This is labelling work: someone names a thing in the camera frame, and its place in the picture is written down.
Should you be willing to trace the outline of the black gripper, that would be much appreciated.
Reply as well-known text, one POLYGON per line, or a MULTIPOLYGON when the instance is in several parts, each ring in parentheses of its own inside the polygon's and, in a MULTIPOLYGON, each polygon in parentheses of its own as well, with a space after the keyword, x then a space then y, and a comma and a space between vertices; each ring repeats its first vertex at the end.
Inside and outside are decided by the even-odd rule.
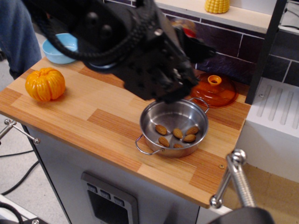
POLYGON ((144 100, 167 104, 185 98, 197 84, 191 63, 216 54, 214 48, 181 31, 134 34, 126 49, 130 54, 122 72, 124 88, 144 100))

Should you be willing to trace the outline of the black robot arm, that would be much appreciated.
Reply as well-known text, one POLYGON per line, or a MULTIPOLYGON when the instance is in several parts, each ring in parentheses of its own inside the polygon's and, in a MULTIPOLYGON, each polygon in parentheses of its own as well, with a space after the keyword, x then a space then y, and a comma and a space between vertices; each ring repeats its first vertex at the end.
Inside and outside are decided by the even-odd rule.
POLYGON ((174 27, 152 0, 135 7, 100 0, 26 0, 50 43, 91 70, 113 74, 143 100, 167 103, 190 94, 192 65, 215 49, 174 27))

